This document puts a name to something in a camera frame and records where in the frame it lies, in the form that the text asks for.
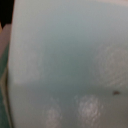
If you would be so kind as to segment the white green-padded gripper finger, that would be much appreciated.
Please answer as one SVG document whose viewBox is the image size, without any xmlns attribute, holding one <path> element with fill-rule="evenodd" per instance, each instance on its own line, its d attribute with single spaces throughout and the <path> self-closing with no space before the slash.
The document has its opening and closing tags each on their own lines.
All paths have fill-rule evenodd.
<svg viewBox="0 0 128 128">
<path fill-rule="evenodd" d="M 13 127 L 8 103 L 8 51 L 9 46 L 6 46 L 0 54 L 0 128 Z"/>
</svg>

